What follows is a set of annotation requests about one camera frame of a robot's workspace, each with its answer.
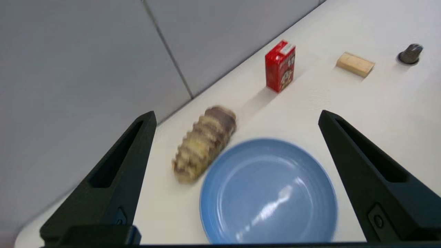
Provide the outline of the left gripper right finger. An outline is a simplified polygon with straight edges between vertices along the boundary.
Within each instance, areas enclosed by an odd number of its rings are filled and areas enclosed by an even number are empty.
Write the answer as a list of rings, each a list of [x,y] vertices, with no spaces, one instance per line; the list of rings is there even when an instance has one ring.
[[[318,125],[368,242],[440,242],[440,196],[339,115]]]

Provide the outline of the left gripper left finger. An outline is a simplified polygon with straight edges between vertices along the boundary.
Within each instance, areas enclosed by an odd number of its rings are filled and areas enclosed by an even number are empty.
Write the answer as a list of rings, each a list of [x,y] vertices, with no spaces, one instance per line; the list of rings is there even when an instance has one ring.
[[[45,246],[138,246],[134,226],[156,130],[140,115],[40,228]]]

